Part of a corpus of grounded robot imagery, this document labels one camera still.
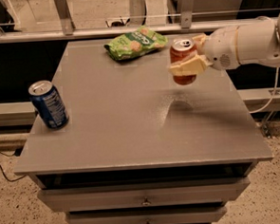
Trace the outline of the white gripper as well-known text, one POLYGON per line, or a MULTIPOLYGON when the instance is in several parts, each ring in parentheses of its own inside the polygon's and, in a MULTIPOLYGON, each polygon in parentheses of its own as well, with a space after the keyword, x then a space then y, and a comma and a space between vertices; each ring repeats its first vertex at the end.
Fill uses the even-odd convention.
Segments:
POLYGON ((199 54, 189 60, 171 64, 169 71, 173 76, 194 76, 212 66, 217 70, 237 69, 236 52, 237 27, 224 27, 215 30, 211 35, 193 36, 199 54))

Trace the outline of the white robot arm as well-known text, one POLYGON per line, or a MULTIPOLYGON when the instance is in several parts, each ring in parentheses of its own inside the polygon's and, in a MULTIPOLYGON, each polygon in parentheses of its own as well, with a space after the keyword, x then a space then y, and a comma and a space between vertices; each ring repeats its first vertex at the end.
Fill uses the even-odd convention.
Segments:
POLYGON ((280 12, 278 15, 277 20, 260 17, 253 24, 192 37, 196 50, 171 63, 170 73, 174 77, 194 76, 208 67, 224 70, 251 64, 280 67, 280 12))

